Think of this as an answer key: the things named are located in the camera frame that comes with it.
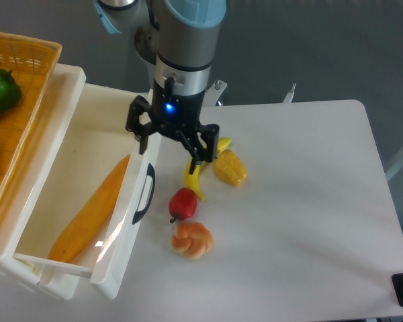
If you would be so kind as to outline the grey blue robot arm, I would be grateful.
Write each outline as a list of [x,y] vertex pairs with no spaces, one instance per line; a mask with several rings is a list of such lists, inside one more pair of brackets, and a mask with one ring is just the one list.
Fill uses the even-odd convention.
[[192,157],[188,173],[216,155],[220,128],[199,120],[225,1],[94,1],[111,34],[136,27],[134,47],[150,71],[152,98],[131,102],[126,129],[143,154],[154,133],[181,142]]

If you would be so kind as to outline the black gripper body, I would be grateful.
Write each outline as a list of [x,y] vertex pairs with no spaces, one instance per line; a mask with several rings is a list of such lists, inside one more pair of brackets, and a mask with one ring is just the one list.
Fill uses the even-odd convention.
[[204,147],[202,161],[212,161],[217,151],[220,128],[214,123],[200,123],[204,93],[183,96],[177,93],[177,89],[177,81],[168,77],[164,86],[154,84],[151,103],[137,96],[129,106],[126,130],[132,132],[138,142],[138,136],[144,131],[148,136],[159,133],[176,142],[180,142],[179,130],[188,138],[197,134]]

